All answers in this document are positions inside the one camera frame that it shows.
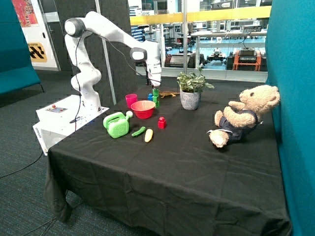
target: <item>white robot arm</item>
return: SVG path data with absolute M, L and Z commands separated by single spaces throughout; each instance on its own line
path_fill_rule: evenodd
M 88 110 L 99 111 L 101 105 L 93 85 L 99 82 L 101 73 L 92 65 L 84 45 L 84 39 L 95 33 L 108 41 L 121 42 L 131 48 L 130 57 L 135 62 L 145 61 L 148 77 L 154 87 L 160 86 L 161 66 L 159 44 L 146 40 L 139 42 L 115 24 L 96 12 L 89 12 L 85 18 L 71 18 L 65 23 L 65 44 L 72 63 L 81 73 L 71 79 L 72 86 L 81 92 L 82 101 Z

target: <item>brown toy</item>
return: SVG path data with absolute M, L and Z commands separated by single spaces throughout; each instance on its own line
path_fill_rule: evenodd
M 277 87 L 261 85 L 243 91 L 240 100 L 241 102 L 230 101 L 229 107 L 215 114 L 215 125 L 220 129 L 208 132 L 210 140 L 218 148 L 241 140 L 254 130 L 262 123 L 262 115 L 279 105 L 280 94 Z
M 161 96 L 161 98 L 164 98 L 165 96 L 176 97 L 176 95 L 180 94 L 180 93 L 179 92 L 173 92 L 173 91 L 158 91 L 158 94 Z

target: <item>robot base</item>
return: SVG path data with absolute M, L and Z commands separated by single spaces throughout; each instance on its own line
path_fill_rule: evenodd
M 86 111 L 81 105 L 75 122 L 79 102 L 78 95 L 71 95 L 36 111 L 39 122 L 33 126 L 33 129 L 45 155 L 53 145 L 109 109 L 102 107 L 98 112 L 91 112 Z

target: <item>gray flower pot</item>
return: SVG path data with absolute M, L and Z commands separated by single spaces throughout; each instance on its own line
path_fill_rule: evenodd
M 201 98 L 200 92 L 180 92 L 181 103 L 186 110 L 196 110 L 199 106 L 199 101 Z

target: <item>teal partition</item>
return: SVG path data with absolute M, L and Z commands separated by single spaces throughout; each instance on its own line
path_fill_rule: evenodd
M 268 84 L 294 236 L 315 235 L 315 1 L 274 0 L 266 53 Z
M 11 0 L 1 1 L 0 32 L 0 94 L 39 84 Z

